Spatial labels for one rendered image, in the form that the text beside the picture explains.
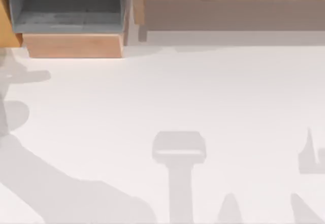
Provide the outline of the wooden open shelf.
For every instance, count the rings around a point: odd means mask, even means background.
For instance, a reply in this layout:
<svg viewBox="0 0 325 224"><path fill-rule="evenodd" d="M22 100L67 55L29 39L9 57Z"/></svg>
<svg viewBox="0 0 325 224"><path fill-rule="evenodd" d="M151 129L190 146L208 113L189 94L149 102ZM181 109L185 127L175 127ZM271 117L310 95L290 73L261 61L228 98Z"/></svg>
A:
<svg viewBox="0 0 325 224"><path fill-rule="evenodd" d="M148 31L325 31L325 0L132 0Z"/></svg>

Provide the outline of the wooden cupboard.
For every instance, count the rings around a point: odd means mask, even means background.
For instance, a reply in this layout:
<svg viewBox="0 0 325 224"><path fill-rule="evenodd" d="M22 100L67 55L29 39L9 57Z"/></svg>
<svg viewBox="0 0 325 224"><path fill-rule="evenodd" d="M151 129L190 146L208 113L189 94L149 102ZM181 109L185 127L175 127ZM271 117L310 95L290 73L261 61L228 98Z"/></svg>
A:
<svg viewBox="0 0 325 224"><path fill-rule="evenodd" d="M22 34L12 29L9 0L0 0L0 48L18 48L22 42Z"/></svg>

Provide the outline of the open drawer with grey inside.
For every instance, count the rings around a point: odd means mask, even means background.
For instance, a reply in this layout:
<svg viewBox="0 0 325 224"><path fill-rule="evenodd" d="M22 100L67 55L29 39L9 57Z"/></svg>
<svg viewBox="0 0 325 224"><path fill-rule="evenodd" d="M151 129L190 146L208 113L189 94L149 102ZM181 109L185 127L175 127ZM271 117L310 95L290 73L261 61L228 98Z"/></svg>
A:
<svg viewBox="0 0 325 224"><path fill-rule="evenodd" d="M118 34L127 0L9 0L21 34Z"/></svg>

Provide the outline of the pale wooden drawer front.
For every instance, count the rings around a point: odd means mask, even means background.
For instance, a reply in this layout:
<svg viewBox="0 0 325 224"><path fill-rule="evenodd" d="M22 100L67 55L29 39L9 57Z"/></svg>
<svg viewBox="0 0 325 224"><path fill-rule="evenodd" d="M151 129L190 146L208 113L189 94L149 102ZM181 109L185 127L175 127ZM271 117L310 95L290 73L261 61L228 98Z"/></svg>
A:
<svg viewBox="0 0 325 224"><path fill-rule="evenodd" d="M32 58L121 58L124 34L23 34Z"/></svg>

